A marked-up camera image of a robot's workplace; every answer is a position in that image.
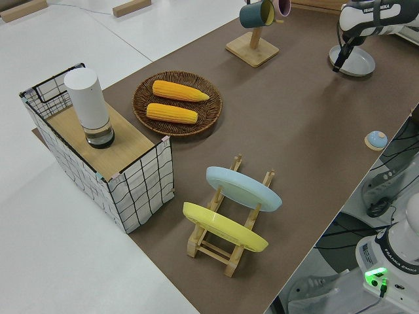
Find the yellow corn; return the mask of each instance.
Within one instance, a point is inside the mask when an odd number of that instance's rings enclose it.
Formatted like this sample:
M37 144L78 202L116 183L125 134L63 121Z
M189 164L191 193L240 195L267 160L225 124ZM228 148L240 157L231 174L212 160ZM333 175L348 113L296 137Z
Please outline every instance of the yellow corn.
M176 106L150 103L147 106L147 117L154 120L194 124L198 120L198 113L193 110Z
M153 94L160 97L184 101L203 101L210 98L207 94L196 88L168 82L167 80L154 81Z

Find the green led light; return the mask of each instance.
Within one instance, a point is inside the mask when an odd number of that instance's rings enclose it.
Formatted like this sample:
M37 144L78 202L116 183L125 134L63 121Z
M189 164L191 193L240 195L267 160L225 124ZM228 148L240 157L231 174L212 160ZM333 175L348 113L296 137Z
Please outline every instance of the green led light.
M387 272L387 268L380 267L376 268L375 270L369 270L365 272L365 280L368 282L368 284L371 285L371 281L373 279L376 279L377 277L381 277L380 275Z

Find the brown mat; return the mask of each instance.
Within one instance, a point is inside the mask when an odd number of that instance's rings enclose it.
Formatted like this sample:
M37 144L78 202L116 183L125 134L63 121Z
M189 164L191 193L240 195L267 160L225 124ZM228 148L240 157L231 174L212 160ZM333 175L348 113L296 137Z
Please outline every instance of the brown mat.
M212 133L173 139L175 198L130 234L201 313L262 313L378 158L364 137L380 130L392 138L418 103L419 49L399 37L366 40L362 48L376 62L372 75L332 72L328 53L337 44L337 18L293 9L284 24L263 29L261 37L280 52L258 68L225 50L247 32L234 20L104 91L107 102L154 142L161 135L137 120L131 104L148 77L196 73L223 97ZM187 256L194 225L182 204L206 205L213 192L206 168L228 167L238 153L240 171L254 179L276 170L271 189L283 205L261 213L254 227L270 243L266 250L245 252L228 278L224 264L200 253ZM247 216L228 200L219 212L238 222Z

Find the round wicker tray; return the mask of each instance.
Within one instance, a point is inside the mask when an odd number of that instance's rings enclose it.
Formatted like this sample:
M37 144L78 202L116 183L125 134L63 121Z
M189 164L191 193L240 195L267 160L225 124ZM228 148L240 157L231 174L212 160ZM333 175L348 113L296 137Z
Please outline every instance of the round wicker tray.
M209 95L209 99L207 101L191 102L155 96L153 94L153 82L155 80L167 80L197 88ZM163 103L194 110L198 113L198 121L195 124L180 124L149 119L146 116L146 111L150 103ZM134 113L142 124L155 132L172 136L194 135L208 129L217 121L222 106L221 96L210 82L196 74L182 71L168 71L149 77L137 87L132 100Z

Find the black grid pattern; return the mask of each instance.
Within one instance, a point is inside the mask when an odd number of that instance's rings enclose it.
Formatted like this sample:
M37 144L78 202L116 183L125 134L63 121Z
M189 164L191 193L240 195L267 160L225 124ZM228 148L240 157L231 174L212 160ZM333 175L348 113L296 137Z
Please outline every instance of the black grid pattern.
M20 93L46 145L67 176L90 196L126 233L144 224L174 197L172 144L159 142L107 182L48 123L47 118L72 105L65 74L83 63Z

